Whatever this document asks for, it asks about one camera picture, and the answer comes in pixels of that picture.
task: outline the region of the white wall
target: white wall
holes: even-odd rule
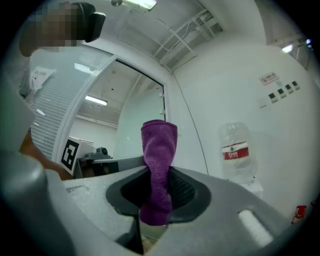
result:
[[[111,36],[102,34],[99,39],[85,44],[119,56],[164,85],[166,120],[178,127],[178,143],[172,166],[207,174],[195,126],[174,76],[150,56]]]
[[[278,43],[281,47],[289,45],[289,40],[301,36],[299,27],[277,3],[270,0],[255,0],[264,25],[266,44]]]
[[[114,155],[117,129],[103,124],[75,118],[69,136],[93,142],[95,148],[106,148],[108,155]]]
[[[222,29],[266,43],[263,20],[254,0],[199,0]]]
[[[320,66],[317,57],[313,52],[309,56],[306,71],[313,78],[316,85],[320,88]]]
[[[264,200],[285,217],[318,195],[320,91],[303,67],[280,48],[222,34],[196,49],[174,71],[199,132],[209,174],[222,177],[218,128],[244,122],[250,129]],[[275,72],[283,85],[300,84],[277,103],[259,77]],[[260,108],[260,101],[267,106]]]
[[[114,147],[113,158],[128,158],[143,155],[141,138],[142,124],[150,120],[165,120],[160,110],[164,99],[159,89],[151,89],[129,97],[123,106]]]

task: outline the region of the fluorescent light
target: fluorescent light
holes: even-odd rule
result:
[[[45,113],[43,113],[40,109],[37,109],[36,111],[38,111],[39,114],[45,116]]]
[[[157,4],[156,0],[126,0],[126,2],[139,5],[148,10],[151,10]]]
[[[107,102],[104,101],[104,100],[101,100],[101,99],[98,99],[98,98],[94,98],[94,97],[91,97],[91,96],[86,96],[85,97],[86,100],[88,101],[92,101],[92,102],[95,102],[95,103],[99,103],[99,104],[102,104],[102,105],[107,105]]]
[[[282,48],[282,51],[285,52],[285,53],[289,53],[289,52],[292,51],[292,48],[293,48],[293,45],[292,45],[292,44],[289,44],[288,46],[283,47],[283,48]]]
[[[90,67],[84,66],[84,65],[81,65],[81,64],[78,64],[78,63],[74,63],[74,68],[76,70],[79,70],[79,71],[82,71],[82,72],[85,72],[85,73],[88,73],[88,74],[93,74],[94,72],[96,72],[95,70],[91,71]]]

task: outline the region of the plastic water bottle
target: plastic water bottle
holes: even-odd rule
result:
[[[242,122],[226,123],[219,131],[223,171],[235,183],[249,183],[257,173],[249,133]]]

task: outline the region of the purple cloth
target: purple cloth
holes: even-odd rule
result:
[[[151,171],[151,192],[140,209],[140,220],[150,226],[167,225],[172,212],[168,175],[176,153],[178,129],[172,123],[152,120],[143,124],[141,137],[144,161]]]

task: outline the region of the wall sign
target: wall sign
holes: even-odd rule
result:
[[[266,86],[274,81],[277,81],[279,79],[279,77],[276,75],[275,72],[270,72],[268,74],[265,74],[261,77],[259,77],[260,82]]]

